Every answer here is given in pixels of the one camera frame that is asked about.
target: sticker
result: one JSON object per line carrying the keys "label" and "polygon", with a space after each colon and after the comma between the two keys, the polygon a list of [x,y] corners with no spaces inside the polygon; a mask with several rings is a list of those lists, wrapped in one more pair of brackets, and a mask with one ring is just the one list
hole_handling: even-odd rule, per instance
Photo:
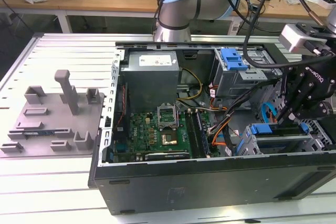
{"label": "sticker", "polygon": [[232,156],[232,151],[229,149],[229,147],[225,147],[225,152],[227,155]]}
{"label": "sticker", "polygon": [[210,96],[211,96],[212,98],[215,98],[215,97],[216,97],[216,90],[214,90],[214,89],[210,89]]}
{"label": "sticker", "polygon": [[25,135],[38,135],[38,132],[25,132]]}
{"label": "sticker", "polygon": [[234,130],[233,134],[231,134],[230,136],[239,136],[239,131],[238,130]]}
{"label": "sticker", "polygon": [[141,55],[139,57],[139,66],[171,66],[172,59],[170,55]]}

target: blue plastic clip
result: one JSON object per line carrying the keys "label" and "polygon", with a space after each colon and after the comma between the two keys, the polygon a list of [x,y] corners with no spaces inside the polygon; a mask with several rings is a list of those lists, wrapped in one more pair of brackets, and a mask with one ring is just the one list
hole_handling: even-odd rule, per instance
{"label": "blue plastic clip", "polygon": [[267,123],[256,123],[250,126],[253,135],[255,134],[271,134],[273,131]]}
{"label": "blue plastic clip", "polygon": [[228,70],[246,70],[248,66],[242,61],[242,57],[234,48],[222,48],[221,53],[223,61]]}
{"label": "blue plastic clip", "polygon": [[306,125],[305,123],[300,123],[300,127],[301,127],[301,129],[302,129],[306,134],[309,133],[309,127],[308,127],[308,125]]}

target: blue cable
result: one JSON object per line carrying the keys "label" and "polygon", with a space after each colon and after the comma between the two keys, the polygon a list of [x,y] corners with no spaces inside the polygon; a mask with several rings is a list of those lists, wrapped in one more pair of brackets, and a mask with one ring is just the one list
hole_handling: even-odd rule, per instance
{"label": "blue cable", "polygon": [[264,102],[261,106],[261,115],[263,116],[262,118],[264,119],[265,123],[269,123],[267,115],[266,115],[266,108],[269,107],[272,111],[272,114],[274,116],[277,115],[277,111],[275,110],[274,106],[269,103],[269,102]]}

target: wooden desk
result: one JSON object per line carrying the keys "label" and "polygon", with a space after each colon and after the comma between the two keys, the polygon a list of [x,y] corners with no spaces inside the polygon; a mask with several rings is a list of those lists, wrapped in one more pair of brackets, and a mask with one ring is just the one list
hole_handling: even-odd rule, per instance
{"label": "wooden desk", "polygon": [[[307,2],[308,6],[316,12],[321,18],[326,18],[330,10],[321,8],[319,5]],[[288,5],[285,0],[270,0],[265,2],[265,12],[261,15],[263,18],[285,18],[285,19],[310,19],[307,11],[300,5]],[[239,6],[239,10],[242,13],[247,12],[247,4],[245,1]]]}
{"label": "wooden desk", "polygon": [[[34,5],[24,0],[5,0],[18,13],[51,14],[57,15],[64,33],[71,33],[68,15],[79,16],[119,16],[119,17],[153,17],[157,8],[156,0],[48,0]],[[326,18],[329,11],[316,4],[308,5],[322,18]],[[266,10],[260,17],[261,22],[286,22],[295,23],[298,20],[310,19],[301,5],[288,5],[285,0],[271,0],[265,4]],[[239,10],[243,15],[247,14],[247,4],[242,1]],[[0,13],[10,10],[0,2]],[[236,13],[230,20],[230,35],[235,35],[242,22]]]}

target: yellow wire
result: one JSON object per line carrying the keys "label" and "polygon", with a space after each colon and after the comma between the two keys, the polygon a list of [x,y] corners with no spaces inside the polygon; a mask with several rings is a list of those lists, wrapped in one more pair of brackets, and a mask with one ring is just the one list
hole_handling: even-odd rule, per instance
{"label": "yellow wire", "polygon": [[184,101],[184,100],[192,100],[192,99],[195,99],[195,98],[197,98],[197,97],[199,97],[200,96],[200,94],[202,93],[202,86],[203,86],[203,84],[201,83],[201,81],[200,81],[200,79],[194,74],[194,73],[192,73],[189,69],[187,69],[187,68],[182,68],[182,69],[184,69],[185,71],[187,71],[187,72],[189,72],[193,77],[195,77],[195,79],[198,81],[198,83],[200,84],[199,85],[199,91],[198,91],[198,93],[196,94],[196,95],[193,95],[192,97],[185,97],[185,98],[177,98],[177,100],[178,101]]}

